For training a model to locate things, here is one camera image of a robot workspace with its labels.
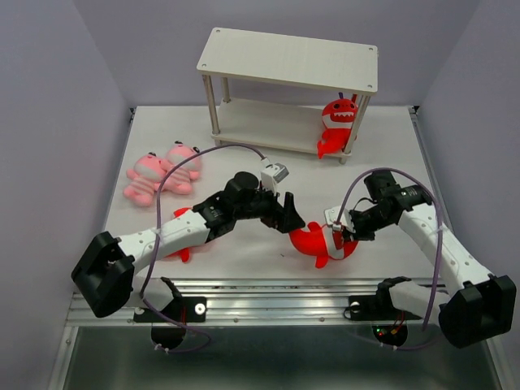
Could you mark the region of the red shark plush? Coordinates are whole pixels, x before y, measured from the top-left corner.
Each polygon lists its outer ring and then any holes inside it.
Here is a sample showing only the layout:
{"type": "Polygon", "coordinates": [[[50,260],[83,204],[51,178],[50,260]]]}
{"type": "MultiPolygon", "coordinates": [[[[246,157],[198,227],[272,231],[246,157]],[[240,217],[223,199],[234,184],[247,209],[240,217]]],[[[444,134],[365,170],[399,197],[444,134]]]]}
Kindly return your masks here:
{"type": "Polygon", "coordinates": [[[190,249],[204,245],[209,234],[206,220],[199,212],[195,212],[191,207],[179,209],[174,213],[173,219],[162,225],[167,257],[177,255],[182,262],[188,262],[190,249]]]}
{"type": "Polygon", "coordinates": [[[332,229],[315,221],[309,222],[306,230],[300,228],[290,232],[289,239],[299,253],[315,258],[314,266],[318,269],[324,268],[330,260],[346,259],[358,246],[357,241],[345,241],[337,249],[332,229]]]}
{"type": "Polygon", "coordinates": [[[339,153],[347,144],[358,112],[357,94],[346,98],[338,93],[339,98],[328,103],[322,111],[323,131],[317,142],[318,158],[326,154],[339,153]]]}

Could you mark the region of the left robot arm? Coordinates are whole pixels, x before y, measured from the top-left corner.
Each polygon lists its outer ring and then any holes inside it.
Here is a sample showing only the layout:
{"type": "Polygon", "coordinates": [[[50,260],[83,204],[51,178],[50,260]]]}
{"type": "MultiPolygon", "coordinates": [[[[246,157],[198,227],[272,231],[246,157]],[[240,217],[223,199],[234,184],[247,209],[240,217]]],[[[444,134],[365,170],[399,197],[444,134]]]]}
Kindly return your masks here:
{"type": "Polygon", "coordinates": [[[98,233],[89,243],[71,278],[93,314],[105,318],[130,301],[137,306],[151,305],[161,319],[171,320],[180,313],[180,299],[171,283],[141,277],[143,269],[182,249],[204,245],[233,230],[236,222],[259,219],[269,228],[290,233],[305,226],[297,213],[294,196],[264,188],[258,178],[238,172],[223,190],[208,197],[158,227],[130,235],[98,233]]]}

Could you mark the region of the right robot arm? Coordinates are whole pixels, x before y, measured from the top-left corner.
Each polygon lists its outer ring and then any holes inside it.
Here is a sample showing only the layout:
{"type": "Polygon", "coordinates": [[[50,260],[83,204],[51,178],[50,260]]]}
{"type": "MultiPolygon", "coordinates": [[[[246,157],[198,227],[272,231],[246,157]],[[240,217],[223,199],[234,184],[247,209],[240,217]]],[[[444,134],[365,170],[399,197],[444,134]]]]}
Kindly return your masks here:
{"type": "Polygon", "coordinates": [[[325,210],[335,245],[372,241],[376,232],[398,226],[433,266],[430,287],[404,276],[380,282],[375,293],[349,301],[353,321],[382,321],[411,314],[440,328],[454,347],[467,346],[510,331],[517,288],[507,276],[482,265],[445,225],[439,202],[417,179],[407,187],[390,167],[363,172],[371,207],[347,210],[341,203],[325,210]]]}

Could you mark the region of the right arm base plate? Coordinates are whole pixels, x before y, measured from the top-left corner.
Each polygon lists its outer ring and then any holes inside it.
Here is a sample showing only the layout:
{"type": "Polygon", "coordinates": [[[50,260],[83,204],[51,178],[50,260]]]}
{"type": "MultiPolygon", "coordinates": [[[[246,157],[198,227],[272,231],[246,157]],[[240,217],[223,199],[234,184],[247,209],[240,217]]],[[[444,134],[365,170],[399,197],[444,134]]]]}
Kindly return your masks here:
{"type": "Polygon", "coordinates": [[[420,316],[413,312],[397,309],[388,294],[354,295],[349,297],[349,303],[343,316],[351,321],[384,322],[400,320],[404,314],[405,320],[419,320],[420,316]]]}

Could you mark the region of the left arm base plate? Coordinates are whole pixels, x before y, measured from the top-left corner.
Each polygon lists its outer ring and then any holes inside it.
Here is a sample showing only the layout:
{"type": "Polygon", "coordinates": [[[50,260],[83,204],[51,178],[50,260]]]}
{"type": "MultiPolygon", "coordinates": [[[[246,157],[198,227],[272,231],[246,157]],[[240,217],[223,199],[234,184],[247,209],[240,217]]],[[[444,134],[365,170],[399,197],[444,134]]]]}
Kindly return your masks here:
{"type": "MultiPolygon", "coordinates": [[[[206,321],[206,297],[174,298],[160,313],[179,323],[204,323],[206,321]]],[[[165,323],[166,320],[149,308],[134,310],[135,323],[165,323]]]]}

